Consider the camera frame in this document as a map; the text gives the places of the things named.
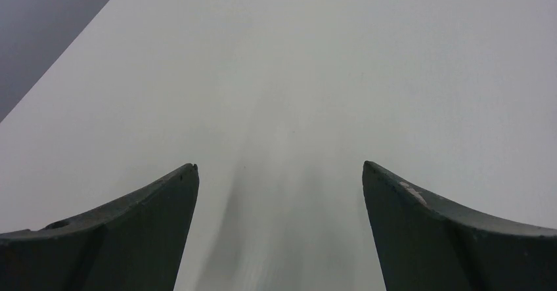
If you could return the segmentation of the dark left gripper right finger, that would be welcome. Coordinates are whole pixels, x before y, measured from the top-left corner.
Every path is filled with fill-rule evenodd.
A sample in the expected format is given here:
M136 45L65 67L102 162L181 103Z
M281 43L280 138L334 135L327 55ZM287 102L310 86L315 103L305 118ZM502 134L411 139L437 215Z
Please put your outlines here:
M555 290L556 230L468 208L375 162L363 194L388 290Z

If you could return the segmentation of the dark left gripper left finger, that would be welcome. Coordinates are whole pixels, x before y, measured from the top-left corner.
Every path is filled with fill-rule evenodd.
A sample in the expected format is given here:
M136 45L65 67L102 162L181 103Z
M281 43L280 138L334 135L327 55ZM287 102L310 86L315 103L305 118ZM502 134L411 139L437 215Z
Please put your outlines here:
M46 227L1 235L2 290L173 290L198 167Z

